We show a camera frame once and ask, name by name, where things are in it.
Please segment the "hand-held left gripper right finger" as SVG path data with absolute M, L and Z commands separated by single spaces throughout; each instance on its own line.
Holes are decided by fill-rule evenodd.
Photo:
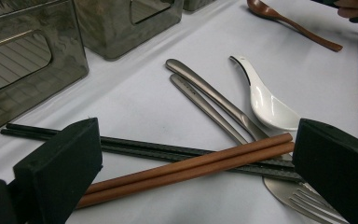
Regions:
M 358 139 L 312 119 L 298 125 L 295 170 L 346 220 L 358 224 Z

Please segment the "metal fork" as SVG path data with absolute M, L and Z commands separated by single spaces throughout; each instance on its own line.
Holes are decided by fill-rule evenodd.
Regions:
M 238 144 L 246 143 L 246 140 L 187 81 L 176 74 L 170 76 L 170 81 Z M 265 177 L 263 182 L 268 191 L 279 202 L 305 217 L 309 217 L 320 224 L 349 224 L 338 211 L 307 183 L 295 183 Z

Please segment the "brown wooden spoon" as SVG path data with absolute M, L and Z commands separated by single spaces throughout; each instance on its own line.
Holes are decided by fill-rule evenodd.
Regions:
M 337 43 L 334 43 L 332 41 L 329 41 L 325 38 L 322 38 L 313 32 L 307 30 L 306 28 L 302 27 L 298 23 L 284 17 L 279 12 L 277 12 L 274 8 L 268 6 L 267 4 L 263 3 L 261 0 L 246 0 L 248 8 L 257 16 L 261 18 L 265 18 L 272 21 L 281 21 L 292 28 L 294 28 L 296 31 L 298 31 L 300 34 L 305 36 L 306 38 L 314 41 L 315 43 L 330 49 L 334 52 L 339 52 L 343 49 L 343 47 Z

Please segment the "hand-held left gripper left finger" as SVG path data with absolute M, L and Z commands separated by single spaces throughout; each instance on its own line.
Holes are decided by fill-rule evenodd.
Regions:
M 73 123 L 14 167 L 19 222 L 64 224 L 102 169 L 97 119 Z

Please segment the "grey transparent plastic bin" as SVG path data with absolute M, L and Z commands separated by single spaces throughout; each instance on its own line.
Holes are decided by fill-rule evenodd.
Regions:
M 210 5 L 215 0 L 184 0 L 183 10 L 196 11 L 202 7 Z
M 88 71 L 74 0 L 0 0 L 0 127 Z
M 84 46 L 115 61 L 182 19 L 184 0 L 74 0 Z

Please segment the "metal table knife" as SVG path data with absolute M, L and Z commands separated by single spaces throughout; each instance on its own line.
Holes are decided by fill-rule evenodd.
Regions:
M 241 112 L 234 104 L 219 93 L 214 87 L 206 82 L 202 77 L 196 74 L 189 67 L 175 59 L 169 59 L 166 66 L 173 71 L 174 74 L 182 77 L 190 85 L 194 85 L 197 89 L 205 93 L 220 107 L 222 107 L 232 118 L 234 118 L 242 128 L 248 132 L 254 140 L 261 140 L 268 135 L 258 128 L 243 112 Z

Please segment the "white ceramic spoon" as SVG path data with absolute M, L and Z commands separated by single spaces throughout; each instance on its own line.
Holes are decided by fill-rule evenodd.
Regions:
M 255 116 L 270 128 L 296 131 L 300 116 L 270 92 L 252 64 L 243 56 L 230 56 L 229 59 L 241 68 L 248 79 L 251 108 Z

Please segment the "white table cover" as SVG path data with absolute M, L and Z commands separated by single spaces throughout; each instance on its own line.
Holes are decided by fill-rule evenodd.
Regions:
M 235 56 L 298 115 L 358 134 L 358 24 L 311 0 L 263 0 L 284 16 L 338 43 L 326 49 L 293 29 L 257 17 L 246 0 L 215 0 L 122 58 L 87 56 L 89 74 L 21 117 L 61 129 L 96 118 L 101 134 L 182 147 L 233 146 L 170 81 L 176 59 L 244 112 L 249 87 Z M 256 175 L 224 172 L 75 211 L 67 224 L 313 224 L 282 205 Z

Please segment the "black chopstick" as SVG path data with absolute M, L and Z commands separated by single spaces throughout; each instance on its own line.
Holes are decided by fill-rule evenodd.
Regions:
M 57 133 L 57 130 L 14 123 L 8 123 L 6 128 L 1 131 L 1 134 L 5 135 L 43 141 L 49 140 Z M 104 152 L 131 155 L 158 161 L 182 161 L 211 153 L 211 150 L 205 149 L 168 146 L 104 136 L 101 136 L 101 145 Z M 255 168 L 271 169 L 281 172 L 293 172 L 295 170 L 295 166 L 290 161 L 283 159 L 269 159 L 266 161 L 259 161 L 251 165 L 245 165 L 243 170 L 250 171 Z
M 47 130 L 45 132 L 4 128 L 0 131 L 0 133 L 3 135 L 9 135 L 14 137 L 47 141 L 56 134 L 58 134 L 59 131 Z M 210 153 L 210 150 L 205 149 L 175 147 L 112 137 L 101 136 L 100 139 L 103 152 L 115 153 L 155 161 L 177 162 Z M 264 177 L 292 182 L 301 182 L 303 180 L 303 178 L 295 172 L 295 166 L 290 161 L 282 159 L 268 159 L 253 162 L 247 165 L 233 168 L 231 169 L 231 172 L 250 175 L 262 175 Z

